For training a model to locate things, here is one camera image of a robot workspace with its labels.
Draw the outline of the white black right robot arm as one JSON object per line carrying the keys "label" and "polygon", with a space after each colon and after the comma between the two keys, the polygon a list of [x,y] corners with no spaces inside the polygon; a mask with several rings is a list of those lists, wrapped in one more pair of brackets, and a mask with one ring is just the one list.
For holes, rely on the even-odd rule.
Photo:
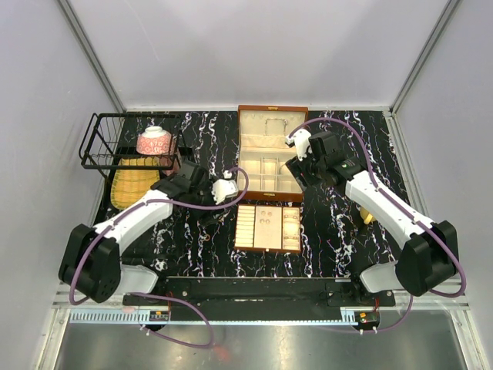
{"label": "white black right robot arm", "polygon": [[401,253],[397,261],[375,264],[358,273],[350,296],[370,304],[377,293],[405,290],[420,297],[458,272],[457,231],[447,221],[435,223],[392,193],[366,164],[346,156],[330,131],[310,134],[299,129],[285,139],[296,150],[287,168],[302,190],[325,184],[366,210],[391,234]]}

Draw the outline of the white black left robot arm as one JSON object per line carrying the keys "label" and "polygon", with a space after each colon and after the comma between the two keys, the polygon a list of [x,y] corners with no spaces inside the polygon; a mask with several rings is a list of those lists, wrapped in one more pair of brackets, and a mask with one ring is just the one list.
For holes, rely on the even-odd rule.
{"label": "white black left robot arm", "polygon": [[114,294],[137,292],[146,303],[160,304],[166,297],[165,284],[147,267],[125,265],[123,253],[148,229],[170,218],[175,207],[215,217],[238,192],[231,171],[215,178],[204,167],[186,162],[114,217],[91,227],[76,226],[59,268],[59,280],[69,286],[69,302],[103,303]]}

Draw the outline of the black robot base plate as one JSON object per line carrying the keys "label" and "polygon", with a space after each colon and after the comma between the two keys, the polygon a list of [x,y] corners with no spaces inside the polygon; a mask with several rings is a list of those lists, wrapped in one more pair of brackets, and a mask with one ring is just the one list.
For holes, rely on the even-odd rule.
{"label": "black robot base plate", "polygon": [[392,308],[394,294],[366,294],[326,277],[168,277],[154,294],[184,300],[209,321],[340,321],[345,308]]}

